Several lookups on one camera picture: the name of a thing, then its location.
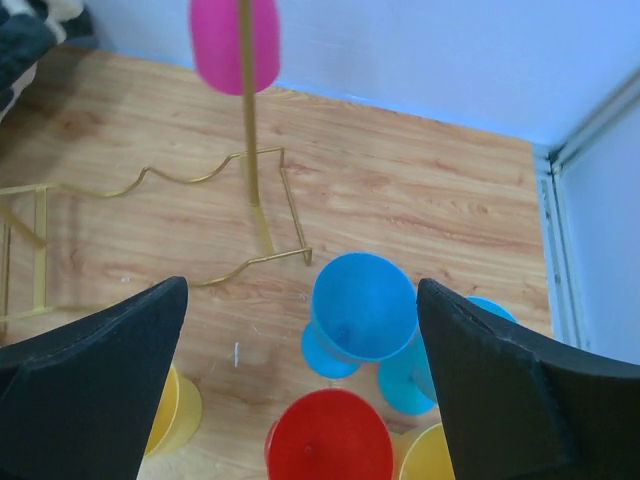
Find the gold wire rack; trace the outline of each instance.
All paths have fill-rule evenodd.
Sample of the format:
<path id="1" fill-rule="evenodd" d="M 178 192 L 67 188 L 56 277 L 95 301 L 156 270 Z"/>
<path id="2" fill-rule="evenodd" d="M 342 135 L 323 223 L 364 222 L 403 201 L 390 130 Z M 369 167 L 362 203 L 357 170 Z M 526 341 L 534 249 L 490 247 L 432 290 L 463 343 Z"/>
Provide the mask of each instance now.
<path id="1" fill-rule="evenodd" d="M 298 236 L 298 242 L 300 248 L 276 252 L 271 239 L 271 232 L 269 225 L 266 221 L 264 209 L 261 203 L 257 205 L 251 205 L 253 216 L 256 221 L 258 231 L 260 234 L 260 240 L 262 244 L 263 255 L 250 258 L 235 269 L 226 273 L 225 275 L 200 279 L 189 280 L 189 285 L 192 288 L 204 288 L 218 285 L 220 283 L 231 280 L 239 275 L 243 270 L 251 265 L 257 263 L 268 262 L 279 258 L 290 257 L 294 255 L 301 255 L 304 262 L 307 265 L 311 264 L 312 260 L 312 248 L 307 245 L 302 225 L 298 217 L 298 212 L 293 199 L 293 193 L 291 191 L 291 185 L 287 177 L 286 165 L 285 165 L 285 149 L 284 147 L 273 147 L 257 150 L 257 155 L 263 155 L 267 153 L 277 152 L 280 155 L 279 170 L 282 178 L 282 183 L 287 196 L 287 202 L 291 210 L 291 216 L 293 217 L 293 223 L 296 228 Z M 0 217 L 4 218 L 3 223 L 3 245 L 2 253 L 0 257 L 0 334 L 3 329 L 6 328 L 6 322 L 16 320 L 20 318 L 28 318 L 36 315 L 42 315 L 52 312 L 90 312 L 97 311 L 108 307 L 109 305 L 49 305 L 47 302 L 47 229 L 48 229 L 48 199 L 49 194 L 55 191 L 62 191 L 73 195 L 88 197 L 94 199 L 109 199 L 122 197 L 130 194 L 141 186 L 149 174 L 154 174 L 164 180 L 181 185 L 196 185 L 213 179 L 217 176 L 231 161 L 238 160 L 241 162 L 242 170 L 245 176 L 249 180 L 249 193 L 252 192 L 253 183 L 251 181 L 251 175 L 249 174 L 250 165 L 246 152 L 233 153 L 212 172 L 197 178 L 180 178 L 174 175 L 163 172 L 155 167 L 145 167 L 140 171 L 138 178 L 125 188 L 113 191 L 97 191 L 71 185 L 67 183 L 42 183 L 36 185 L 23 185 L 18 187 L 8 187 L 0 189 Z M 9 204 L 5 201 L 6 197 L 11 197 L 19 194 L 33 194 L 34 195 L 34 227 L 30 228 L 25 222 L 23 222 L 16 214 L 13 213 Z M 9 282 L 11 276 L 10 258 L 11 258 L 11 236 L 13 232 L 21 235 L 30 245 L 33 247 L 33 291 L 32 291 L 32 308 L 31 310 L 9 313 Z"/>
<path id="2" fill-rule="evenodd" d="M 253 210 L 253 216 L 258 226 L 263 255 L 250 258 L 235 269 L 221 277 L 204 280 L 191 280 L 191 287 L 202 288 L 226 282 L 240 274 L 244 269 L 256 263 L 268 262 L 278 258 L 301 255 L 307 265 L 311 264 L 312 249 L 307 243 L 302 232 L 302 225 L 298 218 L 293 193 L 287 177 L 285 168 L 284 147 L 274 147 L 257 149 L 256 141 L 256 108 L 255 108 L 255 65 L 253 61 L 253 40 L 252 40 L 252 19 L 251 0 L 237 0 L 238 2 L 238 23 L 240 29 L 241 60 L 242 60 L 242 83 L 243 83 L 243 109 L 245 124 L 246 151 L 233 153 L 211 173 L 198 178 L 179 178 L 163 172 L 154 167 L 145 167 L 140 171 L 138 178 L 129 186 L 110 192 L 100 192 L 82 188 L 66 183 L 43 183 L 37 185 L 24 185 L 19 187 L 9 187 L 0 189 L 0 217 L 4 218 L 2 236 L 3 248 L 0 257 L 0 335 L 6 330 L 6 323 L 10 320 L 27 318 L 51 312 L 82 312 L 97 311 L 109 305 L 57 305 L 52 306 L 47 303 L 47 202 L 51 191 L 65 191 L 82 197 L 91 198 L 115 198 L 127 195 L 142 185 L 148 174 L 154 174 L 169 182 L 182 185 L 195 185 L 211 180 L 218 175 L 232 160 L 241 162 L 242 170 L 249 184 L 249 203 Z M 287 194 L 287 201 L 293 216 L 300 248 L 276 252 L 271 240 L 271 232 L 265 218 L 264 210 L 260 203 L 260 191 L 258 182 L 257 158 L 265 153 L 279 152 L 280 154 L 280 176 Z M 13 213 L 11 207 L 4 201 L 5 197 L 18 194 L 32 193 L 34 195 L 34 228 L 27 226 L 17 215 Z M 9 279 L 10 279 L 10 256 L 11 256 L 11 235 L 13 230 L 23 236 L 34 249 L 33 257 L 33 293 L 31 310 L 9 314 Z"/>

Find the pink object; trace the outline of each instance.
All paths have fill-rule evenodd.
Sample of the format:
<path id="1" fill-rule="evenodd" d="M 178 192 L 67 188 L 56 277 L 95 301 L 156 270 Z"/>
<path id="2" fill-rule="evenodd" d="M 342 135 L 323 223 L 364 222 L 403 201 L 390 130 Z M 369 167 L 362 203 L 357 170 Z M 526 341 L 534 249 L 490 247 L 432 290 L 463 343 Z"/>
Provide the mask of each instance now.
<path id="1" fill-rule="evenodd" d="M 280 22 L 275 0 L 251 0 L 256 92 L 280 72 Z M 196 70 L 216 90 L 242 95 L 238 0 L 191 0 Z"/>

